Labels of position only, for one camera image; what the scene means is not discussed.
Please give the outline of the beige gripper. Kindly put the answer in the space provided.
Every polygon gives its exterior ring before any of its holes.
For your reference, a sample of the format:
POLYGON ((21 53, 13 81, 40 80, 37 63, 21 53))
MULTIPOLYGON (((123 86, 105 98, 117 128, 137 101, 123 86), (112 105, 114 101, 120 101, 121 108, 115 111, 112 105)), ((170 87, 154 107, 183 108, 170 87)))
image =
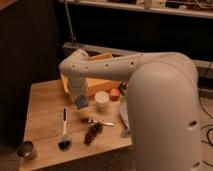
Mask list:
POLYGON ((72 100, 87 97, 87 81, 85 78, 69 78, 68 90, 72 100))

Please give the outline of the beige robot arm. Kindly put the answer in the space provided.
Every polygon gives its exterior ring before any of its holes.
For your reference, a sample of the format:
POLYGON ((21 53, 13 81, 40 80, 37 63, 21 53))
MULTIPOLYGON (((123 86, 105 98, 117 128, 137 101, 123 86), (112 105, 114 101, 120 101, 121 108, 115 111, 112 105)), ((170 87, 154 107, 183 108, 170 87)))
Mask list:
POLYGON ((91 61, 82 49, 59 65, 72 101, 86 96, 87 78, 128 83, 127 114, 136 171, 199 171, 198 73, 175 52, 135 53, 91 61))

